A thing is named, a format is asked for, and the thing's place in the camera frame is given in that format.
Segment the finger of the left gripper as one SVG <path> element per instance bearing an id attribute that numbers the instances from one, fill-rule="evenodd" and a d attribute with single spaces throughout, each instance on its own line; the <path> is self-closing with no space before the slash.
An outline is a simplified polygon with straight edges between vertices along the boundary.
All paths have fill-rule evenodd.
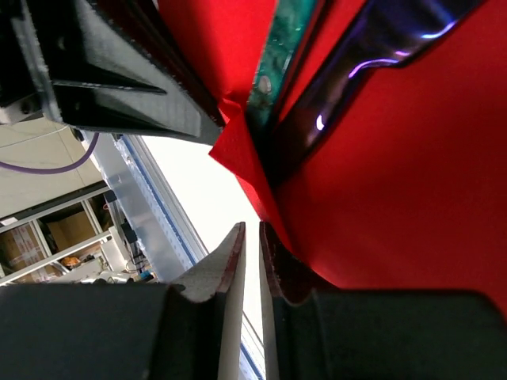
<path id="1" fill-rule="evenodd" d="M 169 75 L 218 126 L 225 125 L 218 103 L 186 59 L 152 1 L 103 0 L 98 8 L 162 64 Z"/>

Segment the red paper napkin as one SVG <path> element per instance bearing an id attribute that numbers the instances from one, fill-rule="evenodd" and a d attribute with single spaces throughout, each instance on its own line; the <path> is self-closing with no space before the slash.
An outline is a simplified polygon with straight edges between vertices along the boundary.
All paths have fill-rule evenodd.
<path id="1" fill-rule="evenodd" d="M 210 155 L 300 260 L 342 288 L 474 290 L 506 307 L 505 2 L 408 67 L 377 70 L 276 189 L 244 120 L 274 2 L 158 6 L 226 118 Z"/>

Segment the green handled spoon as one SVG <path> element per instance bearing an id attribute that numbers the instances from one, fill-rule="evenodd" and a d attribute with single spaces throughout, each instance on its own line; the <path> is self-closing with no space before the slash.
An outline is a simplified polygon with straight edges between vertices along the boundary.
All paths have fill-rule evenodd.
<path id="1" fill-rule="evenodd" d="M 276 3 L 246 103 L 246 121 L 252 133 L 266 129 L 324 4 L 308 0 Z"/>

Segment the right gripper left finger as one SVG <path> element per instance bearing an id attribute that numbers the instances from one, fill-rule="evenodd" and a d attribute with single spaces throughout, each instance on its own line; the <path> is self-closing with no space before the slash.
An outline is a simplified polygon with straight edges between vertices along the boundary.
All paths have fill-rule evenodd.
<path id="1" fill-rule="evenodd" d="M 246 224 L 170 287 L 170 378 L 237 379 Z"/>

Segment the dark blue knife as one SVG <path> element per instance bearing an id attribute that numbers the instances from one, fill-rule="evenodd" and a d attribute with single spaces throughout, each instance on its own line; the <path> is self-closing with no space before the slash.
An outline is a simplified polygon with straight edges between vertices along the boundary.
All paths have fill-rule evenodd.
<path id="1" fill-rule="evenodd" d="M 262 164 L 277 186 L 313 154 L 342 118 L 370 70 L 404 67 L 429 50 L 480 1 L 368 1 L 269 135 Z"/>

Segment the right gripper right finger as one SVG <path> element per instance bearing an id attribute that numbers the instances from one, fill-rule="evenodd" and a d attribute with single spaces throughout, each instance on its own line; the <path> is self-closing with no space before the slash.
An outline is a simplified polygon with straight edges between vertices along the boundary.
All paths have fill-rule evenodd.
<path id="1" fill-rule="evenodd" d="M 313 379 L 321 374 L 321 360 L 307 287 L 312 273 L 284 247 L 269 223 L 260 223 L 259 239 L 266 378 Z"/>

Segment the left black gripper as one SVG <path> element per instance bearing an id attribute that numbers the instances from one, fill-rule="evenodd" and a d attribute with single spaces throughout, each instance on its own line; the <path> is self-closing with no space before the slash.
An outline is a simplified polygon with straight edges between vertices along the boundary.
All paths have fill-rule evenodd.
<path id="1" fill-rule="evenodd" d="M 98 1 L 1 2 L 1 124 L 211 145 L 218 126 Z"/>

